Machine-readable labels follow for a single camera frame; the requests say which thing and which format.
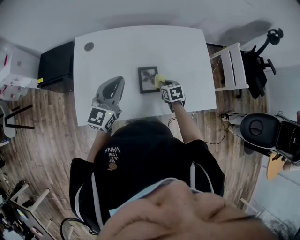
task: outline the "black seat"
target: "black seat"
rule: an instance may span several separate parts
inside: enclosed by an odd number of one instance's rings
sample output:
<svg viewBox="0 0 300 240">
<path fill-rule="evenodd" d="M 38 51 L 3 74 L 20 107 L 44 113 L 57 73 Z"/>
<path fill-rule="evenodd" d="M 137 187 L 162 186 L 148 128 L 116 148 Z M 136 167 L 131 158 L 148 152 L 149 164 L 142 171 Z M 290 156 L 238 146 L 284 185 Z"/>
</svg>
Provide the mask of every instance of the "black seat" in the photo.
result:
<svg viewBox="0 0 300 240">
<path fill-rule="evenodd" d="M 265 113 L 248 114 L 240 124 L 240 133 L 249 143 L 272 148 L 276 144 L 279 120 Z"/>
</svg>

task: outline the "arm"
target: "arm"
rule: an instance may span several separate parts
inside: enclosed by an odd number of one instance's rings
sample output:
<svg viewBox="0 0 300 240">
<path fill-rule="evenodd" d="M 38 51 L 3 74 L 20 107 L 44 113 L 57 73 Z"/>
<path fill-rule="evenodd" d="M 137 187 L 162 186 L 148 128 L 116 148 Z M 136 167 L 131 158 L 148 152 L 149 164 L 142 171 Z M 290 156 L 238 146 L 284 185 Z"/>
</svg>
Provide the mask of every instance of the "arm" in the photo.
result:
<svg viewBox="0 0 300 240">
<path fill-rule="evenodd" d="M 98 131 L 95 141 L 90 149 L 90 152 L 88 154 L 88 158 L 86 159 L 88 162 L 93 163 L 95 161 L 95 156 L 99 152 L 99 150 L 102 148 L 104 143 L 107 142 L 107 140 L 110 138 L 109 133 L 104 133 Z"/>
<path fill-rule="evenodd" d="M 188 116 L 184 107 L 178 102 L 174 102 L 172 103 L 172 105 L 175 111 L 183 142 L 187 144 L 196 139 L 202 140 L 203 138 L 198 126 Z"/>
</svg>

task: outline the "chair leg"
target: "chair leg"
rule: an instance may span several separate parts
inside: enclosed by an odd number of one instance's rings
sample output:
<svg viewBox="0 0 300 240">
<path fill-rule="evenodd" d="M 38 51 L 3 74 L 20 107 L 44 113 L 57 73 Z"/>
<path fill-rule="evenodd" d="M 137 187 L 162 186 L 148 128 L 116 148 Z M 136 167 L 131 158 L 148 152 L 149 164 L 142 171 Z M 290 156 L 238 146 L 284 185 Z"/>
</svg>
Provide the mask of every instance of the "chair leg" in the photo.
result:
<svg viewBox="0 0 300 240">
<path fill-rule="evenodd" d="M 242 98 L 242 89 L 239 89 L 239 94 L 236 96 L 237 99 Z"/>
<path fill-rule="evenodd" d="M 25 110 L 30 109 L 30 108 L 32 108 L 32 105 L 29 105 L 29 106 L 27 106 L 27 107 L 24 107 L 24 108 L 22 108 L 22 109 L 19 109 L 18 111 L 15 111 L 15 112 L 13 112 L 12 114 L 6 116 L 6 117 L 4 118 L 5 126 L 8 127 L 8 128 L 34 129 L 34 127 L 31 127 L 31 126 L 24 126 L 24 125 L 16 125 L 16 124 L 8 124 L 8 123 L 7 123 L 7 120 L 8 120 L 9 118 L 14 117 L 15 115 L 17 115 L 17 114 L 19 114 L 19 113 L 21 113 L 21 112 L 24 112 Z"/>
<path fill-rule="evenodd" d="M 28 184 L 25 184 L 19 191 L 17 191 L 16 193 L 15 193 L 15 195 L 13 195 L 11 198 L 10 198 L 10 200 L 11 201 L 14 201 L 22 192 L 24 192 L 25 191 L 25 189 L 26 188 L 28 188 Z"/>
<path fill-rule="evenodd" d="M 39 204 L 43 201 L 43 199 L 47 196 L 50 192 L 49 189 L 46 189 L 42 195 L 36 200 L 36 202 L 30 207 L 30 212 L 33 213 L 39 206 Z"/>
<path fill-rule="evenodd" d="M 12 109 L 12 111 L 18 110 L 19 108 L 20 108 L 20 107 L 15 107 L 15 108 Z"/>
</svg>

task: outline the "white wall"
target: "white wall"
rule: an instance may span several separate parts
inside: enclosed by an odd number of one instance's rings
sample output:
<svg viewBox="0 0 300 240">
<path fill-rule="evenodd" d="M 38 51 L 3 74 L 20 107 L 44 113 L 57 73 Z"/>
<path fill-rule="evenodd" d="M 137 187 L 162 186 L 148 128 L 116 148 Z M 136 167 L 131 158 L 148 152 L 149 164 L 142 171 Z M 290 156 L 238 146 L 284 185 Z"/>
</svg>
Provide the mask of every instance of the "white wall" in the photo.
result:
<svg viewBox="0 0 300 240">
<path fill-rule="evenodd" d="M 0 37 L 36 54 L 86 33 L 144 24 L 200 28 L 207 42 L 220 45 L 244 44 L 280 27 L 285 37 L 265 56 L 276 67 L 300 64 L 296 0 L 4 0 L 0 5 Z M 261 46 L 265 38 L 245 49 Z"/>
<path fill-rule="evenodd" d="M 300 110 L 300 65 L 277 69 L 277 74 L 267 72 L 270 113 L 283 111 L 283 115 L 296 120 Z M 300 171 L 281 171 L 274 180 L 267 180 L 268 158 L 264 157 L 252 204 L 258 203 L 281 221 L 291 221 L 300 227 Z"/>
<path fill-rule="evenodd" d="M 276 75 L 267 72 L 266 76 L 270 113 L 281 110 L 284 116 L 296 121 L 296 112 L 300 110 L 300 65 L 279 68 Z"/>
</svg>

